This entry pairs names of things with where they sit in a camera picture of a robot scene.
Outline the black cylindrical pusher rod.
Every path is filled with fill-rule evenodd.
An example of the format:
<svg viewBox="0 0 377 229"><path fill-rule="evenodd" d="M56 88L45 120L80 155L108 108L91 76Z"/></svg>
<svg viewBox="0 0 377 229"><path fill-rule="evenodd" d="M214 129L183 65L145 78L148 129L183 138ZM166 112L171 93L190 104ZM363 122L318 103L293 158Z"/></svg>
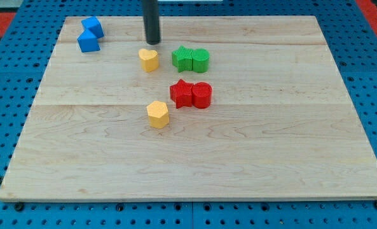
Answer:
<svg viewBox="0 0 377 229"><path fill-rule="evenodd" d="M157 45L161 41L158 1L142 0L142 16L147 44Z"/></svg>

